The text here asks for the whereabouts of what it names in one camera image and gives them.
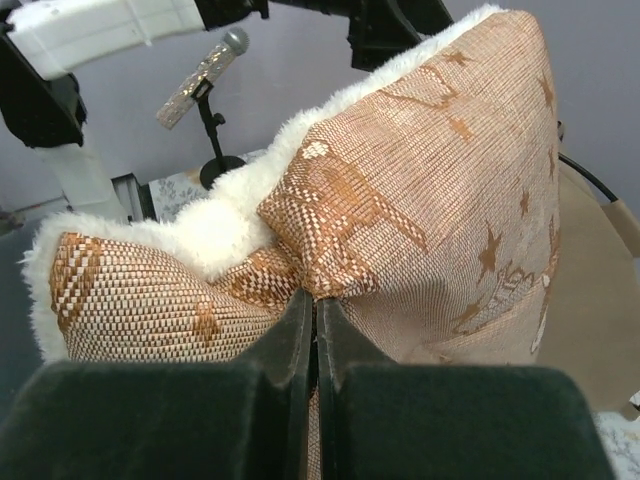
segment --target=fluffy white fur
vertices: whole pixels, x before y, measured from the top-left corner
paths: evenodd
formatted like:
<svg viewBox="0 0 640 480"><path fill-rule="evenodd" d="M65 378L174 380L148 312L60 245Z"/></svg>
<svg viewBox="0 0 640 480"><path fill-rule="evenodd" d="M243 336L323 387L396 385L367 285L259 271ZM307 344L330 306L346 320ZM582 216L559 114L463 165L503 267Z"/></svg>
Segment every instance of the fluffy white fur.
<svg viewBox="0 0 640 480"><path fill-rule="evenodd" d="M300 112L286 123L265 154L255 162L222 176L209 198L189 204L171 224L142 222L122 225L86 214L65 213L46 219L33 249L26 252L23 275L31 291L32 329L45 362L68 358L67 348L51 311L49 273L60 236L78 232L161 249L212 281L249 254L273 240L256 213L284 174L309 128L331 118L366 95L383 88L449 45L500 7L485 5L438 35L428 38L372 73L362 82L337 92L321 108Z"/></svg>

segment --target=microphone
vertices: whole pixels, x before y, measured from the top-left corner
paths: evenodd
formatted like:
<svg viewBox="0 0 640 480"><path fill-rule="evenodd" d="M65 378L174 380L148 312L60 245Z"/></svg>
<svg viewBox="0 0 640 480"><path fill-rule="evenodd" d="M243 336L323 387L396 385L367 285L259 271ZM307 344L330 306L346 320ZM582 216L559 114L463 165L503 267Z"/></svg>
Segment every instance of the microphone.
<svg viewBox="0 0 640 480"><path fill-rule="evenodd" d="M171 130L200 99L213 88L213 83L227 67L249 49L249 35L240 27L225 33L222 42L215 46L198 65L169 101L156 114L160 124Z"/></svg>

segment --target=microphone clip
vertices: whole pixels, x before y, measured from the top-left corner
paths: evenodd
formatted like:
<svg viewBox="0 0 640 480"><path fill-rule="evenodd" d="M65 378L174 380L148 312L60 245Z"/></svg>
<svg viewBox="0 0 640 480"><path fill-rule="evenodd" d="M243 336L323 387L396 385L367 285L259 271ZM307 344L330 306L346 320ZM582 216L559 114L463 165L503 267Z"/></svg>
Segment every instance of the microphone clip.
<svg viewBox="0 0 640 480"><path fill-rule="evenodd" d="M218 127L224 125L227 121L221 113L214 114L211 112L209 94L212 90L213 84L207 78L204 78L191 93L191 98L198 104L200 119L204 124L215 153L215 158L205 163L200 170L200 183L207 190L211 190L213 183L220 175L245 165L244 160L241 158L222 153L222 147L220 147L220 140L218 139Z"/></svg>

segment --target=gray wall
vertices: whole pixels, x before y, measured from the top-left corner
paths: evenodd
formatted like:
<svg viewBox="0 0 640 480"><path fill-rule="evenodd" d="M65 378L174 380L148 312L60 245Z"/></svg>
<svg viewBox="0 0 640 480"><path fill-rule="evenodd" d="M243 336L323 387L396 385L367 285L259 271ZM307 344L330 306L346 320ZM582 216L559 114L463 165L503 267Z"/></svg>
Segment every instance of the gray wall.
<svg viewBox="0 0 640 480"><path fill-rule="evenodd" d="M454 17L479 0L445 0ZM545 31L567 124L566 142L578 161L624 197L640 215L639 2L621 0L511 0L508 8L533 12ZM348 22L314 12L272 6L272 18L243 22L249 52L216 83L213 107L228 124L223 149L231 154L266 146L280 124L363 76L349 68ZM207 161L211 147L197 112L171 132L154 115L221 32L158 42L101 59L76 73L89 110L89 128L112 176L133 171L142 182ZM0 122L0 201L15 209L60 195L42 162Z"/></svg>

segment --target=pillow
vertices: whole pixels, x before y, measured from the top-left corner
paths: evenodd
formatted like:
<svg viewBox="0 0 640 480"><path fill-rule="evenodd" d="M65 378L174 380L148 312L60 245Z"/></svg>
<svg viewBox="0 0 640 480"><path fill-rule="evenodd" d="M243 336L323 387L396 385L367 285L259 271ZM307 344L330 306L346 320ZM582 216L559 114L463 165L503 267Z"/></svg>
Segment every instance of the pillow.
<svg viewBox="0 0 640 480"><path fill-rule="evenodd" d="M558 259L556 125L536 20L496 13L314 124L258 213L302 285L395 360L531 363Z"/></svg>

